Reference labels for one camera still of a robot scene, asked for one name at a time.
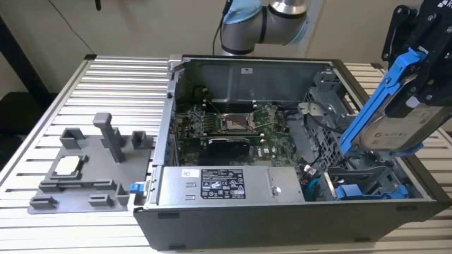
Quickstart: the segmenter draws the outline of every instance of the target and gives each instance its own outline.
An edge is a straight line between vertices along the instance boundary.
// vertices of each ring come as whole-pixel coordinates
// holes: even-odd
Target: power supply label
[[[241,169],[203,169],[200,196],[204,199],[247,198]]]

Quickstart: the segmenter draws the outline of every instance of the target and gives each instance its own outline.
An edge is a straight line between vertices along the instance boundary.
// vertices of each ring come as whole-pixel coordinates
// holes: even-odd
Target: cable
[[[308,130],[308,117],[307,117],[307,114],[303,116],[303,124],[304,124],[304,127],[307,128],[307,130]],[[321,156],[323,156],[323,147],[321,147],[321,145],[320,145],[320,141],[319,141],[319,139],[312,135],[312,138],[313,138],[313,140],[316,141],[316,145],[317,145],[317,149],[319,149],[319,155],[317,155],[317,157],[316,157],[316,159],[311,162],[311,163],[308,163],[308,165],[312,167],[313,166],[313,164],[316,164],[317,163],[317,161],[319,161],[319,159],[321,158]]]
[[[64,16],[63,16],[63,13],[59,11],[59,9],[56,8],[56,6],[55,6],[55,4],[52,3],[52,1],[51,1],[51,0],[47,0],[47,1],[48,1],[48,3],[53,6],[55,10],[57,11],[59,15],[61,16],[64,22],[67,23],[67,25],[68,25],[68,27],[69,27],[69,29],[71,29],[71,31],[72,31],[73,34],[79,37],[80,41],[85,44],[87,48],[89,49],[91,53],[93,54],[93,50],[91,49],[91,47],[88,46],[87,42],[85,42],[84,39],[80,37],[80,35],[77,34],[77,32],[73,30],[73,28],[72,28],[72,26],[71,26],[68,20],[67,20],[67,19],[64,18]]]
[[[351,157],[344,157],[341,158],[341,160],[335,164],[335,167],[339,167],[343,163],[348,162],[351,167],[353,168],[353,170],[357,170],[357,166],[355,165],[355,163],[351,162]]]
[[[217,40],[219,32],[220,32],[220,29],[223,27],[223,19],[224,19],[224,16],[221,16],[220,24],[219,24],[217,30],[215,32],[213,41],[212,41],[212,55],[213,56],[215,56],[215,42]]]
[[[325,130],[331,131],[331,132],[335,132],[335,133],[339,133],[339,134],[344,134],[344,130],[341,129],[335,129],[327,125],[324,125],[323,123],[319,122],[319,120],[312,116],[312,114],[305,114],[305,116],[309,116],[312,121],[321,127],[324,128]]]
[[[223,13],[221,13],[221,19],[220,19],[217,30],[215,32],[213,41],[212,41],[212,55],[213,56],[215,56],[215,42],[217,40],[219,32],[220,32],[220,30],[223,28],[223,20],[224,20],[224,17],[227,16],[227,13],[229,12],[232,2],[233,2],[233,0],[225,0],[225,4],[224,4],[224,8],[223,8]]]

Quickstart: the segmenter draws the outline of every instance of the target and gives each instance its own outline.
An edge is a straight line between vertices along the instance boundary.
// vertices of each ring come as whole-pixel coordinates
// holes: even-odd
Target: metal frame
[[[161,63],[164,59],[144,58],[120,58],[120,57],[99,57],[103,61],[92,62],[91,65],[115,65],[116,70],[144,71],[148,68],[165,71],[165,65]],[[371,94],[381,81],[383,73],[369,64],[351,63],[344,65],[352,73],[352,77],[357,80],[367,94]],[[95,89],[93,91],[108,92],[144,92],[153,93],[157,86],[163,86],[163,82],[153,85],[137,84],[125,85],[119,81],[111,80],[109,83],[93,81],[91,85],[84,84],[80,89]],[[92,110],[104,107],[99,105],[99,94],[84,95],[84,103],[89,105],[77,106],[80,104],[79,97],[71,97],[69,91],[75,91],[76,82],[69,81],[63,92],[52,104],[47,114],[33,129],[33,133],[24,141],[24,145],[15,154],[8,166],[0,173],[1,189],[5,187],[20,188],[16,192],[0,192],[0,250],[13,250],[15,254],[48,254],[48,253],[104,253],[109,251],[127,253],[157,253],[149,249],[148,242],[143,236],[143,232],[132,217],[132,212],[115,213],[80,213],[60,215],[29,215],[27,213],[28,197],[33,196],[37,186],[36,178],[41,172],[47,172],[51,165],[45,161],[25,161],[31,154],[40,151],[40,155],[47,154],[52,157],[52,151],[59,144],[53,139],[59,129],[49,126],[56,115],[75,117],[87,116]],[[124,95],[129,102],[127,105],[143,105],[143,103],[132,103],[133,95]],[[121,106],[115,103],[115,114],[120,117],[143,117],[148,114],[160,114],[160,110],[153,106]],[[43,136],[47,126],[52,129],[51,136]],[[429,169],[428,174],[439,182],[443,190],[452,196],[452,141],[445,132],[440,129],[424,142],[424,149],[417,152],[417,157],[424,166]],[[149,164],[148,174],[152,174],[153,167]],[[247,249],[228,250],[204,250],[204,253],[361,253],[372,252],[381,254],[399,253],[433,253],[447,254],[452,251],[452,209],[439,213],[436,217],[425,222],[408,223],[384,236],[376,243],[353,243],[353,244],[309,244],[304,246],[287,247],[263,247]]]

